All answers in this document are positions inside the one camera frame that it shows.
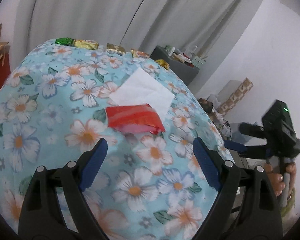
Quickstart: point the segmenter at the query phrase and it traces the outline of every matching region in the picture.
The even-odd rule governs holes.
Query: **human hand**
[[[286,187],[285,183],[282,181],[283,180],[282,175],[279,173],[273,173],[273,168],[268,163],[264,165],[264,168],[271,182],[275,195],[276,196],[281,195],[282,190]],[[288,193],[288,196],[290,196],[296,181],[296,174],[297,174],[296,164],[289,163],[286,167],[286,172],[290,174],[289,193]]]

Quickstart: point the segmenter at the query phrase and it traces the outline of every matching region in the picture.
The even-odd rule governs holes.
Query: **orange snack package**
[[[150,132],[158,134],[165,128],[157,112],[148,104],[139,106],[110,106],[106,108],[108,126],[122,133]]]

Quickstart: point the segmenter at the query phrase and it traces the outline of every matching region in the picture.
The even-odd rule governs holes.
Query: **green candy wrapper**
[[[64,45],[64,46],[73,46],[74,39],[71,38],[60,38],[56,39],[55,44]]]

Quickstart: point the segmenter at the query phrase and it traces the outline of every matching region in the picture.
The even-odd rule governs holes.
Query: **gray handle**
[[[287,206],[288,194],[289,194],[289,184],[290,184],[290,174],[285,172],[283,175],[283,182],[286,187],[283,189],[282,194],[278,196],[279,207],[283,208]]]

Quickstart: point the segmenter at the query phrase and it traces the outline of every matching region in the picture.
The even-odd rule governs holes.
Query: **white wall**
[[[254,87],[226,115],[232,122],[260,122],[275,99],[288,104],[300,138],[300,1],[264,0],[219,68],[196,93],[206,98],[218,93],[229,80],[248,77]],[[300,155],[296,159],[296,208],[300,215]]]
[[[9,41],[13,50],[13,33],[16,21],[17,7],[20,0],[2,0],[0,3],[0,23],[2,23],[1,41]]]

